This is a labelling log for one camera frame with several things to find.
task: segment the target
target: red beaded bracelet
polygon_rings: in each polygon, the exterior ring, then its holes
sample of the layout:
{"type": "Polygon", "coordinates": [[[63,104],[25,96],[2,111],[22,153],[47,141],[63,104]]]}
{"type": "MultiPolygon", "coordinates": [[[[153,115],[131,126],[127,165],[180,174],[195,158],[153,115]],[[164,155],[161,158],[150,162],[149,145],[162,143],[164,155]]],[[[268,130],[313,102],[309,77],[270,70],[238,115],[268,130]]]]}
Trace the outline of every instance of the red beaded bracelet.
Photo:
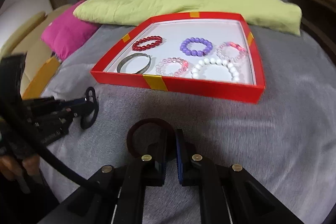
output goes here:
{"type": "Polygon", "coordinates": [[[150,48],[154,48],[155,46],[158,46],[161,43],[162,43],[162,37],[159,37],[159,36],[145,37],[143,39],[140,39],[139,41],[134,42],[134,44],[132,45],[132,50],[141,52],[141,51],[148,50],[150,48]],[[147,41],[151,41],[151,40],[155,40],[155,42],[147,44],[146,46],[138,47],[139,44],[147,42],[147,41]]]}

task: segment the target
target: clear crystal bracelet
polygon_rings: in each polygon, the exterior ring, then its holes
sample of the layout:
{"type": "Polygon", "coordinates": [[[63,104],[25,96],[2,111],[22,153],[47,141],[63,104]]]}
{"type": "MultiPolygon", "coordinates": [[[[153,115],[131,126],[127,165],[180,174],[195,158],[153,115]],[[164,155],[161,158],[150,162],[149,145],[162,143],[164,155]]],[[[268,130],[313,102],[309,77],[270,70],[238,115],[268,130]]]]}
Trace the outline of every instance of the clear crystal bracelet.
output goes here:
{"type": "Polygon", "coordinates": [[[246,56],[246,50],[236,43],[224,42],[218,47],[216,54],[222,60],[228,60],[228,62],[237,63],[246,56]],[[239,51],[239,54],[235,57],[229,57],[228,55],[225,54],[225,50],[227,47],[234,47],[235,49],[239,51]]]}

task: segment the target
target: pink crystal bracelet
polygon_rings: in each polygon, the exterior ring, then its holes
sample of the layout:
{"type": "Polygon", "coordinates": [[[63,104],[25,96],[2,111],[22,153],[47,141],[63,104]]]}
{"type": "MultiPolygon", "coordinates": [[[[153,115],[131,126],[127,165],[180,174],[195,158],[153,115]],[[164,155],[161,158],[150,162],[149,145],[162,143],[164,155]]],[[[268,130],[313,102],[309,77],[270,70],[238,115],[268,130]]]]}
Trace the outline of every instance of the pink crystal bracelet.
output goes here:
{"type": "Polygon", "coordinates": [[[155,68],[156,68],[156,75],[165,75],[162,71],[161,68],[165,65],[165,64],[169,64],[169,63],[180,63],[182,65],[182,67],[180,69],[178,69],[176,72],[174,73],[170,73],[168,74],[168,76],[174,76],[174,77],[179,77],[180,75],[182,75],[185,71],[188,70],[189,67],[189,63],[180,58],[180,57],[173,57],[173,58],[167,58],[167,59],[163,59],[161,62],[159,62],[155,68]]]}

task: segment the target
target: cardboard box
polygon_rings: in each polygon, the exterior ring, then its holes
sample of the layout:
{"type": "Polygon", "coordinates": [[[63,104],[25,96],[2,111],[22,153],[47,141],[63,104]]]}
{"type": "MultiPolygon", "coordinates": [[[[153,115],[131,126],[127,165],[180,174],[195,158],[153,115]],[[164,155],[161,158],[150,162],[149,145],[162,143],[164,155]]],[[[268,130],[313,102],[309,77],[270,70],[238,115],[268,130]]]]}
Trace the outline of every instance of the cardboard box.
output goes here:
{"type": "Polygon", "coordinates": [[[244,18],[234,13],[191,12],[151,17],[120,39],[93,67],[91,74],[102,84],[182,92],[249,103],[257,103],[265,89],[263,67],[254,37],[244,18]],[[144,67],[144,60],[140,59],[145,57],[138,57],[129,61],[131,62],[129,65],[125,65],[126,68],[121,71],[124,73],[117,73],[117,64],[126,56],[135,53],[132,51],[132,44],[141,38],[154,35],[161,36],[163,43],[142,51],[152,57],[150,68],[143,75],[131,74],[144,67]],[[237,65],[242,75],[241,81],[233,82],[224,66],[220,73],[219,67],[213,67],[213,71],[211,68],[204,68],[208,77],[205,74],[201,77],[203,79],[192,79],[190,70],[205,57],[186,56],[180,51],[180,44],[190,37],[203,37],[213,43],[214,49],[208,58],[218,58],[216,48],[223,42],[232,41],[244,47],[248,57],[237,65]],[[181,77],[155,75],[155,65],[168,57],[181,57],[187,60],[188,71],[181,77]]]}

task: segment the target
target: pink pillow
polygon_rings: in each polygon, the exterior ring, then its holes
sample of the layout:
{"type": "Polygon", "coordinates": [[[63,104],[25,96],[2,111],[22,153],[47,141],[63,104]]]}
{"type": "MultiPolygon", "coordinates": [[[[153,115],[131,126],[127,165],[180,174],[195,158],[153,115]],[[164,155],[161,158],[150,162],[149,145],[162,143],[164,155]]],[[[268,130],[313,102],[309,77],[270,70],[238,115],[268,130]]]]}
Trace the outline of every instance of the pink pillow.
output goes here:
{"type": "Polygon", "coordinates": [[[85,22],[73,16],[76,7],[83,2],[84,0],[79,1],[58,16],[41,35],[42,41],[62,61],[82,47],[100,27],[100,24],[85,22]]]}

